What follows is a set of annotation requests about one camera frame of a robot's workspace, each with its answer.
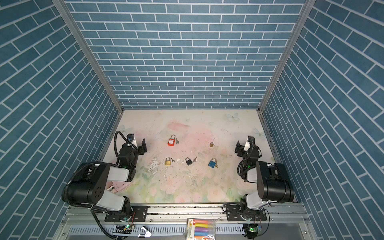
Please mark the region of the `red padlock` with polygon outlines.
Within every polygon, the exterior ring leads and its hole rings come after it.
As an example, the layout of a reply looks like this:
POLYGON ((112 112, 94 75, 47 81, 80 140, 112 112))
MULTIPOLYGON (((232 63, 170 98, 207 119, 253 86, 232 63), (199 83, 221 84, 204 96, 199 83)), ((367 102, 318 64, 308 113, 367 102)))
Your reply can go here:
POLYGON ((171 135, 171 137, 168 140, 168 146, 174 146, 176 143, 176 135, 171 135))

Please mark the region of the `large brass padlock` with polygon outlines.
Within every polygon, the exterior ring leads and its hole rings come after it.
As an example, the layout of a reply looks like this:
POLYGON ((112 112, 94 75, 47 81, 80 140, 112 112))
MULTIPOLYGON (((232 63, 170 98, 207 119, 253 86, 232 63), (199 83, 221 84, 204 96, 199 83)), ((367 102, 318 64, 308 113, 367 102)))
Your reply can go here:
POLYGON ((172 164, 172 159, 170 157, 166 157, 165 166, 170 166, 172 164))

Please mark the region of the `blue padlock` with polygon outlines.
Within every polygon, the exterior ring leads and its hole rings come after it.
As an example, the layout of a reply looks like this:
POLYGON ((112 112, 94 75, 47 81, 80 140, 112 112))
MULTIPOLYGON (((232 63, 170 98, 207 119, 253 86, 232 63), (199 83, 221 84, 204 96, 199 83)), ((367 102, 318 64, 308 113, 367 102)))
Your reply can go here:
POLYGON ((208 163, 208 166, 210 168, 217 168, 218 167, 218 163, 217 163, 217 159, 216 158, 212 158, 209 163, 208 163))

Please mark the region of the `black padlock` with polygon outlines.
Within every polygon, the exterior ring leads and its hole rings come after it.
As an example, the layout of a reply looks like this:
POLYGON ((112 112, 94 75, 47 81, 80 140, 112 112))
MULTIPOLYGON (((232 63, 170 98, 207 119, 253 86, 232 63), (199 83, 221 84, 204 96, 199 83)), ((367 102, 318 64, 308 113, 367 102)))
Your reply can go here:
POLYGON ((186 164, 187 164, 188 166, 190 166, 191 164, 193 164, 193 161, 192 161, 190 158, 186 158, 185 160, 186 160, 186 164))

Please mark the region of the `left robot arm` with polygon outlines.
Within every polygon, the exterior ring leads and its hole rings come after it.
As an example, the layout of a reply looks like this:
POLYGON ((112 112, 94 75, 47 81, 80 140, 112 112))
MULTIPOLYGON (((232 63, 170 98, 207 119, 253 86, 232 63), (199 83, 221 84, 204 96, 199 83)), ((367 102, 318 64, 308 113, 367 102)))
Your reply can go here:
POLYGON ((137 145, 135 135, 116 131, 114 151, 117 162, 83 163, 73 173, 62 192, 62 200, 72 207, 106 213, 106 222, 129 222, 134 209, 129 198, 106 190, 109 182, 132 182, 140 155, 147 152, 146 141, 137 145))

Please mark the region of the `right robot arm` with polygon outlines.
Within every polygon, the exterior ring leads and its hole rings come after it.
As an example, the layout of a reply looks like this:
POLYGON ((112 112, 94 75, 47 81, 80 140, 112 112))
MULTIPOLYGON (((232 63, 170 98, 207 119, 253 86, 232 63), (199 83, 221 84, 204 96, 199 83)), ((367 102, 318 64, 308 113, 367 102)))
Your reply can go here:
POLYGON ((267 205, 294 201, 295 192, 286 167, 261 161, 262 151, 253 136, 244 145, 237 143, 235 153, 242 157, 237 174, 244 182, 257 185, 256 192, 241 198, 240 216, 244 220, 259 220, 267 205))

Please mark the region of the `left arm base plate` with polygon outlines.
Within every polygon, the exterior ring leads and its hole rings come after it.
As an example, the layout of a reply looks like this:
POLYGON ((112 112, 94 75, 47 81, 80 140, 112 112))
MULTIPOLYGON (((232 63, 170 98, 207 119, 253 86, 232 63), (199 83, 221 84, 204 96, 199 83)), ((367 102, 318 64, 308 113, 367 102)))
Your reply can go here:
POLYGON ((107 212, 106 223, 144 222, 147 217, 148 206, 131 206, 131 213, 127 216, 123 212, 107 212))

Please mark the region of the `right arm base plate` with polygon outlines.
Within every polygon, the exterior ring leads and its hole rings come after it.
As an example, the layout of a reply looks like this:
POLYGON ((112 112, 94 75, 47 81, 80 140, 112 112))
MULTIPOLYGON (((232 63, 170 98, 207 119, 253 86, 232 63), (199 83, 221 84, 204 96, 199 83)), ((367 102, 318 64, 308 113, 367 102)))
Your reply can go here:
POLYGON ((263 222, 267 220, 265 211, 243 210, 242 206, 237 203, 226 203, 222 205, 222 210, 225 213, 228 222, 263 222))

